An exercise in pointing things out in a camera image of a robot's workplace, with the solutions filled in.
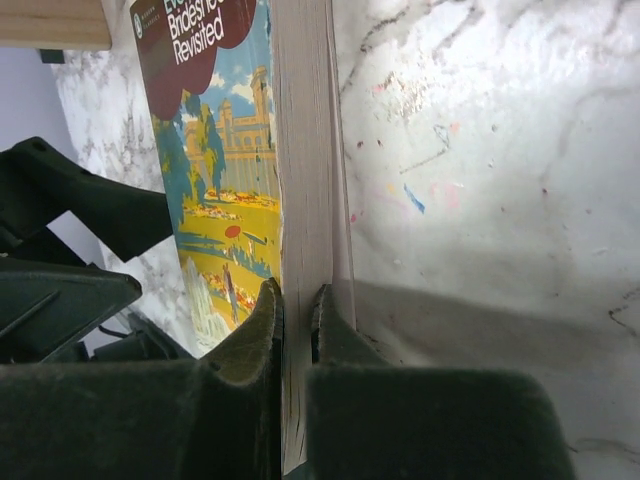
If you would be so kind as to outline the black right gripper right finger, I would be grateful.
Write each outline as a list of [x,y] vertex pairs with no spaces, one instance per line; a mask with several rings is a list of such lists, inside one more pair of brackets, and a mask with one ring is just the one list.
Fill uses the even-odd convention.
[[398,367],[318,291],[306,378],[311,479],[572,479],[553,405],[519,373]]

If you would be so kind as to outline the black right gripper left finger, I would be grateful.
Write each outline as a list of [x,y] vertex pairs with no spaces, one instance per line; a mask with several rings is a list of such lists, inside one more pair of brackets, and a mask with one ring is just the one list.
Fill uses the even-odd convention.
[[5,479],[278,479],[283,302],[200,359],[5,366]]

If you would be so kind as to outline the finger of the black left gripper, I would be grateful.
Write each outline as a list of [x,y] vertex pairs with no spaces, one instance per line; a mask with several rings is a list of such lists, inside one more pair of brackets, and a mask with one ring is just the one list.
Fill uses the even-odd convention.
[[1,152],[1,251],[73,213],[122,261],[173,235],[166,196],[95,175],[40,137]]
[[1,361],[58,361],[141,295],[140,283],[127,274],[3,258]]

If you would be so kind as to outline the Brideshead Revisited paperback book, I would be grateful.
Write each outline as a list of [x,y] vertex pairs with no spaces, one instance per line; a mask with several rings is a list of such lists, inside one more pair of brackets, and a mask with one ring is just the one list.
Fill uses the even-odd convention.
[[307,458],[303,376],[316,292],[348,280],[328,1],[136,1],[130,9],[189,331],[209,351],[284,300],[281,465]]

